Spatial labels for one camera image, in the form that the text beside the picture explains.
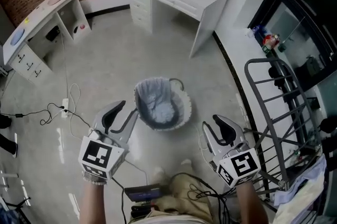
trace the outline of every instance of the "gray floor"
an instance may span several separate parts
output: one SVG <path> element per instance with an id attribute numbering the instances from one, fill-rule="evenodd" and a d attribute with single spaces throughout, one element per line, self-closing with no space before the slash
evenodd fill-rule
<path id="1" fill-rule="evenodd" d="M 202 159 L 196 128 L 201 134 L 202 121 L 211 122 L 215 113 L 242 127 L 245 122 L 236 99 L 237 88 L 215 41 L 209 40 L 189 59 L 195 30 L 193 21 L 179 19 L 150 35 L 133 25 L 129 10 L 95 17 L 92 33 L 87 38 L 76 45 L 65 43 L 68 88 L 73 83 L 80 86 L 77 113 L 89 124 L 108 103 L 126 100 L 126 108 L 118 117 L 122 123 L 134 108 L 133 90 L 138 81 L 151 76 L 181 79 L 192 99 L 190 122 L 173 132 L 156 132 L 138 120 L 129 141 L 127 159 L 151 178 L 156 166 L 174 174 L 180 162 L 190 158 L 196 174 L 222 191 L 223 182 Z M 39 111 L 50 102 L 61 105 L 66 97 L 66 83 L 60 41 L 49 55 L 48 64 L 53 75 L 39 87 L 16 73 L 12 78 L 10 74 L 1 112 Z M 75 86 L 72 94 L 74 99 L 78 98 Z M 51 109 L 53 114 L 58 112 L 55 107 Z M 88 129 L 74 117 L 72 130 L 79 138 L 76 139 L 70 135 L 69 119 L 58 115 L 51 124 L 40 126 L 40 120 L 46 117 L 46 113 L 40 113 L 14 118 L 9 129 L 1 130 L 10 139 L 17 133 L 19 143 L 17 159 L 0 150 L 2 171 L 19 174 L 19 179 L 8 180 L 9 189 L 8 192 L 3 189 L 3 195 L 8 201 L 20 202 L 24 198 L 24 187 L 32 198 L 31 206 L 24 211 L 33 223 L 78 223 L 77 204 L 81 202 L 83 180 L 77 156 L 80 139 L 87 135 Z M 205 157 L 211 160 L 207 151 Z M 122 164 L 115 178 L 125 187 L 145 184 L 144 174 L 128 163 Z M 130 207 L 131 202 L 125 197 L 127 216 Z M 108 223 L 123 222 L 121 190 L 114 182 L 105 188 L 105 209 Z"/>

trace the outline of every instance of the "blue plate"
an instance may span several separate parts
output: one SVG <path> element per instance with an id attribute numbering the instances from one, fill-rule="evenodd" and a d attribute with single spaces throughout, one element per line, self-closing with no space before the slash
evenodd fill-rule
<path id="1" fill-rule="evenodd" d="M 22 37 L 23 33 L 25 33 L 25 28 L 19 28 L 19 29 L 15 32 L 15 34 L 14 34 L 12 40 L 11 40 L 11 46 L 15 46 L 16 43 L 19 42 L 19 40 L 20 40 L 20 38 Z"/>

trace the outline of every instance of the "metal rack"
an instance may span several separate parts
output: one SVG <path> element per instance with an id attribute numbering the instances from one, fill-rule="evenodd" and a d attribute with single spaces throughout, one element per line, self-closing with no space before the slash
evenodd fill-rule
<path id="1" fill-rule="evenodd" d="M 249 72 L 249 66 L 256 63 L 270 64 L 275 67 L 278 75 L 267 80 L 253 80 Z M 244 71 L 266 120 L 266 127 L 263 132 L 245 129 L 245 133 L 252 132 L 255 137 L 257 137 L 255 138 L 255 149 L 257 150 L 258 156 L 262 157 L 260 158 L 262 168 L 260 176 L 256 178 L 253 183 L 255 184 L 262 181 L 262 186 L 257 188 L 256 191 L 259 195 L 265 195 L 265 197 L 270 198 L 270 193 L 277 190 L 288 190 L 295 179 L 316 161 L 317 156 L 320 153 L 321 138 L 309 102 L 300 87 L 295 74 L 285 62 L 277 58 L 251 59 L 245 64 Z M 278 81 L 277 83 L 282 89 L 282 94 L 268 99 L 262 98 L 262 94 L 257 88 L 257 85 L 275 81 Z M 286 112 L 277 118 L 271 118 L 266 103 L 279 98 L 283 98 L 284 103 L 289 107 L 289 112 Z M 284 133 L 277 133 L 275 124 L 288 117 L 291 117 L 292 119 L 292 123 L 289 125 L 288 129 Z M 290 140 L 289 137 L 291 135 L 295 135 L 297 141 Z M 272 140 L 272 146 L 263 149 L 262 142 L 266 138 Z M 285 143 L 297 146 L 297 149 L 286 158 L 284 157 L 282 150 L 282 145 Z M 264 153 L 267 151 L 271 153 L 272 150 L 275 152 L 275 155 L 264 160 Z M 289 165 L 288 161 L 303 150 L 306 150 L 306 156 L 302 159 L 298 159 L 294 164 Z M 266 164 L 272 160 L 277 160 L 278 164 L 267 170 Z M 276 187 L 270 188 L 271 182 L 276 184 Z M 317 199 L 319 207 L 322 200 L 321 196 L 322 195 Z M 266 202 L 266 205 L 270 207 L 270 209 L 276 211 L 271 203 Z M 312 216 L 313 214 L 317 216 L 317 212 L 313 213 L 311 211 L 302 222 L 313 223 L 315 219 L 315 216 Z"/>

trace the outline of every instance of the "drawer knob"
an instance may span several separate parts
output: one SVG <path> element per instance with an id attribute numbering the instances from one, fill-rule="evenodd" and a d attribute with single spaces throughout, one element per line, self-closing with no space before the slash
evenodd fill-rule
<path id="1" fill-rule="evenodd" d="M 36 72 L 36 70 L 34 70 L 34 72 L 35 72 L 35 74 L 36 74 L 36 75 L 35 75 L 35 78 L 37 78 L 37 77 L 39 76 L 39 74 L 41 73 L 41 70 L 40 70 L 38 73 Z"/>
<path id="2" fill-rule="evenodd" d="M 20 56 L 19 54 L 17 55 L 17 57 L 19 57 L 19 63 L 21 63 L 21 61 L 22 61 L 22 59 L 25 57 L 25 55 L 23 55 L 23 56 Z"/>
<path id="3" fill-rule="evenodd" d="M 29 64 L 27 63 L 26 65 L 28 66 L 28 69 L 27 69 L 27 71 L 28 71 L 28 70 L 30 70 L 30 69 L 31 69 L 31 67 L 32 67 L 33 63 L 31 63 L 31 65 L 29 65 Z"/>

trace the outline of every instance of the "electrical outlet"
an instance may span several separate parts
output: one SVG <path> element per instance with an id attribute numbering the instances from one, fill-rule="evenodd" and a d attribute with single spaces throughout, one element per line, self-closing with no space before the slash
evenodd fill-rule
<path id="1" fill-rule="evenodd" d="M 64 107 L 61 117 L 62 118 L 67 118 L 69 115 L 69 112 L 65 112 L 64 110 L 68 110 L 68 106 L 69 106 L 69 99 L 63 99 L 62 101 L 62 106 Z"/>

